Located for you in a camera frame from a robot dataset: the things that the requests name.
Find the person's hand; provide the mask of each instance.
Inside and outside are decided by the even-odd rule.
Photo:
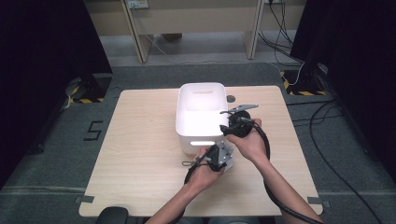
[[[209,147],[201,148],[195,159],[203,156],[208,150]],[[213,183],[215,183],[215,181],[219,177],[224,174],[224,168],[222,168],[219,172],[214,172],[210,169],[208,165],[206,165],[207,161],[202,160],[201,164],[201,166],[198,166],[194,170],[194,172],[192,172],[190,180],[187,183],[187,185],[190,185],[194,190],[197,190],[198,192],[208,189],[210,186],[212,186]]]
[[[254,121],[260,127],[262,126],[261,119],[254,119]],[[227,135],[227,139],[238,147],[242,156],[252,162],[254,162],[255,160],[262,160],[263,158],[267,158],[265,154],[265,145],[262,141],[262,137],[254,128],[244,138],[229,134]]]

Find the person's forearm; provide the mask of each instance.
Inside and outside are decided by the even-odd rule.
[[[274,193],[275,197],[291,210],[298,212],[306,217],[311,217],[321,221],[320,217],[309,206],[309,204],[295,191],[276,168],[265,158],[257,159],[254,165],[259,169],[268,188]],[[288,223],[298,223],[298,219],[282,211],[283,217]]]
[[[180,191],[146,223],[169,223],[175,220],[199,192],[200,191],[197,189],[192,189],[190,185],[184,185]]]

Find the black chair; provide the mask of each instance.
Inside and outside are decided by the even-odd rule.
[[[123,207],[107,207],[96,219],[95,224],[126,224],[128,220],[128,210]]]

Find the black curtain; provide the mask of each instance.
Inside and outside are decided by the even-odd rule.
[[[324,24],[334,6],[337,10]],[[291,55],[306,60],[312,53],[316,63],[328,66],[348,120],[396,181],[395,24],[393,0],[308,0]],[[319,35],[320,29],[325,35]]]
[[[0,188],[38,146],[76,77],[111,68],[82,0],[0,3]]]

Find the yellow black warning tape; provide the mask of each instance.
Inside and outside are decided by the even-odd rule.
[[[289,95],[326,95],[326,91],[293,91],[290,87],[288,80],[284,77],[285,73],[280,72],[280,76],[283,80],[283,85],[285,86],[285,90]]]
[[[102,103],[104,100],[105,100],[105,98],[97,98],[97,99],[74,99],[73,98],[73,103],[79,103],[79,104]]]
[[[76,94],[76,92],[78,92],[78,88],[79,88],[79,86],[76,86],[73,89],[72,96],[74,94]],[[78,99],[78,98],[72,97],[71,103],[79,103],[79,104],[102,103],[104,100],[105,100],[105,98]]]

